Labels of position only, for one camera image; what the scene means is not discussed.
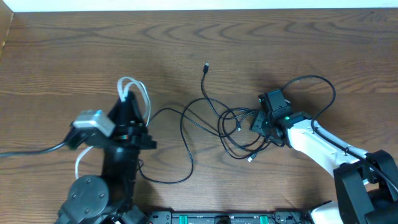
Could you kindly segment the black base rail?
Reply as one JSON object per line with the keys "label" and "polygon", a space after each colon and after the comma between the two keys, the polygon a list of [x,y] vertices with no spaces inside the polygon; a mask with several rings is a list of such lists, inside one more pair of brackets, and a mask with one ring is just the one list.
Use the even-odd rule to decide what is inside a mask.
{"label": "black base rail", "polygon": [[312,219],[297,211],[279,210],[266,213],[193,213],[148,212],[154,224],[311,224]]}

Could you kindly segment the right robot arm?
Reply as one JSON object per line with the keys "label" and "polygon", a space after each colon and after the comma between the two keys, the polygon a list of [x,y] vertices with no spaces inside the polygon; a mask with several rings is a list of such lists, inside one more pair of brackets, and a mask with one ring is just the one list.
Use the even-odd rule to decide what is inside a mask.
{"label": "right robot arm", "polygon": [[259,95],[259,102],[251,130],[304,153],[334,179],[337,201],[309,210],[309,222],[397,223],[397,165],[388,152],[344,142],[310,115],[293,112],[281,90]]}

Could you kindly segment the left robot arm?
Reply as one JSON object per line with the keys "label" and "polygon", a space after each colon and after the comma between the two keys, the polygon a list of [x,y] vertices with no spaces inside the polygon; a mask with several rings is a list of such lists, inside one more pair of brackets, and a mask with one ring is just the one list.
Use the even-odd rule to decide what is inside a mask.
{"label": "left robot arm", "polygon": [[133,92],[109,113],[82,111],[65,138],[70,149],[85,143],[103,150],[100,175],[77,178],[58,211],[57,223],[145,223],[132,198],[142,150],[155,149]]}

